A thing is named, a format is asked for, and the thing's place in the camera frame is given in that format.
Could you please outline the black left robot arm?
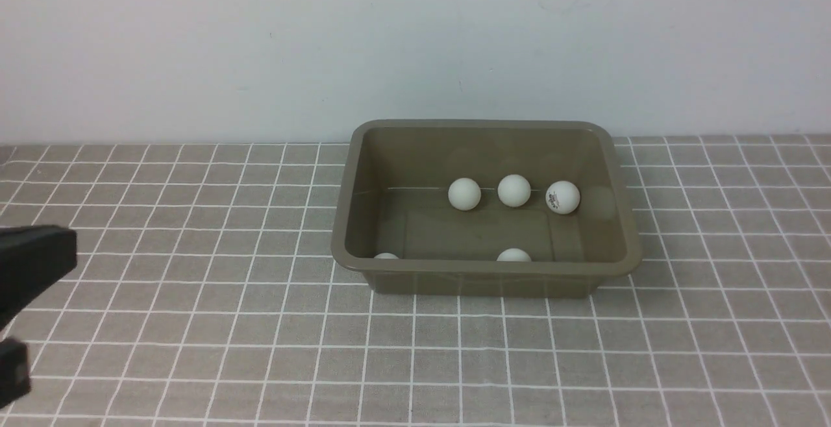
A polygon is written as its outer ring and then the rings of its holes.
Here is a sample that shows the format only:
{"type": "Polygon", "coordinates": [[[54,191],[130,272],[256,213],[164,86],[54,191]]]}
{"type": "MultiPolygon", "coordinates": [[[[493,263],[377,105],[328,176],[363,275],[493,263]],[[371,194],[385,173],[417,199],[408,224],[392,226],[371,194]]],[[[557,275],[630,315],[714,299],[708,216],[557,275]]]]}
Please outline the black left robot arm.
{"type": "MultiPolygon", "coordinates": [[[[1,231],[1,326],[77,267],[77,232],[57,225],[1,231]]],[[[1,343],[1,406],[32,391],[29,347],[15,337],[1,343]]]]}

